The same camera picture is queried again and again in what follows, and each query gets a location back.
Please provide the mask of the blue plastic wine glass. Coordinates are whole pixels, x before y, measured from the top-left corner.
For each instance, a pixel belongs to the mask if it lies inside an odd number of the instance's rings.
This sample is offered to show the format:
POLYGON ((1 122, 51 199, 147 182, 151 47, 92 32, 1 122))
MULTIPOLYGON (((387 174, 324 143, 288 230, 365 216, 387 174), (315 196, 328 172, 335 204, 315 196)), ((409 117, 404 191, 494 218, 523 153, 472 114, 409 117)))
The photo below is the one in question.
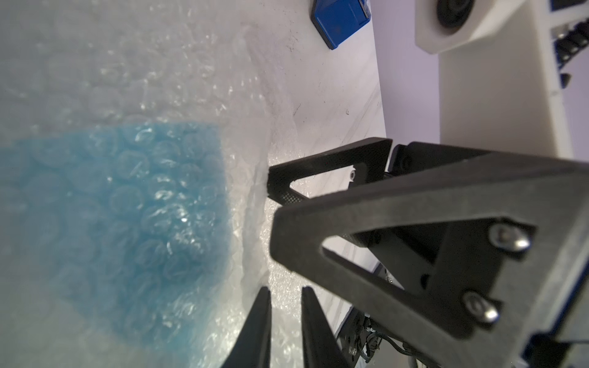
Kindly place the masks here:
POLYGON ((1 147, 1 333, 63 333, 189 355, 230 221, 219 129, 97 127, 1 147))

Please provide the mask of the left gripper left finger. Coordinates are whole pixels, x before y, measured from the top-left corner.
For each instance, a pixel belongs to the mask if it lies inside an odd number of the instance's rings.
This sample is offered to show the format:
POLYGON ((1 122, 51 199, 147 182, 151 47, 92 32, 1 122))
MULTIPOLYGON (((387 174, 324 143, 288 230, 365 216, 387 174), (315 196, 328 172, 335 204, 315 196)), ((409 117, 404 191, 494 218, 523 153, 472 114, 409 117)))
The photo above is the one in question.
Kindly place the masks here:
POLYGON ((271 361, 271 291, 262 287, 222 368, 269 368, 271 361))

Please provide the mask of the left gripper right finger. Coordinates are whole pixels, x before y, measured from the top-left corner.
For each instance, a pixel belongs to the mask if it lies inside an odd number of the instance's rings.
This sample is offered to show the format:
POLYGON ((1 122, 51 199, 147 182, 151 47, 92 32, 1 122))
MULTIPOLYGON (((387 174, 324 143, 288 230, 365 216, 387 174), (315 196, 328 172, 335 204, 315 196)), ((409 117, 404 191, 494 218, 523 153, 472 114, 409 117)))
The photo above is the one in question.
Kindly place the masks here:
POLYGON ((311 287, 302 288, 302 344, 305 368, 349 367, 311 287))

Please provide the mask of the clear bubble wrap sheet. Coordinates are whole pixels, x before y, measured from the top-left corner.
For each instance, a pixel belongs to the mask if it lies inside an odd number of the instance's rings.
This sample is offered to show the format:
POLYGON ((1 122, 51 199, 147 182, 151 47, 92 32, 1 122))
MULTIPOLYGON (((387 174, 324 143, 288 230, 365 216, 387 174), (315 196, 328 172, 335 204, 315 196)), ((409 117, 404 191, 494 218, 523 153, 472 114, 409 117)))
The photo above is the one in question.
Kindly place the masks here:
POLYGON ((257 1, 1 4, 1 365, 220 367, 297 150, 257 1))

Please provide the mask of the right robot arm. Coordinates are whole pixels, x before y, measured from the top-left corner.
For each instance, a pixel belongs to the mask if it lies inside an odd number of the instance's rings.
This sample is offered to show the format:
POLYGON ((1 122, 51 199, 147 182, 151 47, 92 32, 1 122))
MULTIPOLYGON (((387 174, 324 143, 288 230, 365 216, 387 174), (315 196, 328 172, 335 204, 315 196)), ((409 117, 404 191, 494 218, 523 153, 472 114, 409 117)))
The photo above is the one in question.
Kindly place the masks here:
POLYGON ((562 68, 586 1, 418 1, 440 142, 386 138, 271 167, 271 257, 437 367, 588 365, 588 166, 562 68))

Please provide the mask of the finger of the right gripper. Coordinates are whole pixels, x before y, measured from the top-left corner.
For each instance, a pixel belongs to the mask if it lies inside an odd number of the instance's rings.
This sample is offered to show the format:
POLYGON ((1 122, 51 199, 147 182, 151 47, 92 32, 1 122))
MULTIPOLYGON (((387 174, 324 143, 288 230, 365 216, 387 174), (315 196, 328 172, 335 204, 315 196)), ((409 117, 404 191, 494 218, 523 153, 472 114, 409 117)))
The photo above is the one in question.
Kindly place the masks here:
POLYGON ((274 165, 268 172, 268 198, 280 205, 305 201, 307 196, 291 188, 293 182, 346 167, 355 171, 353 186, 381 181, 385 177, 392 145, 392 139, 371 137, 274 165))

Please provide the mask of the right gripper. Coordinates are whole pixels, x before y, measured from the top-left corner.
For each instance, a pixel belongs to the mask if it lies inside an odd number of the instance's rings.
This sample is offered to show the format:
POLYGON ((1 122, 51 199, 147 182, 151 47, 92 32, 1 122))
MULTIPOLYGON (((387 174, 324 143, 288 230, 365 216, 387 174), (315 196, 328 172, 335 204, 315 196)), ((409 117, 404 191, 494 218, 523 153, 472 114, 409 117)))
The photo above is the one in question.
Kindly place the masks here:
POLYGON ((588 365, 588 167, 406 152, 390 176, 281 205, 276 262, 443 367, 588 365))

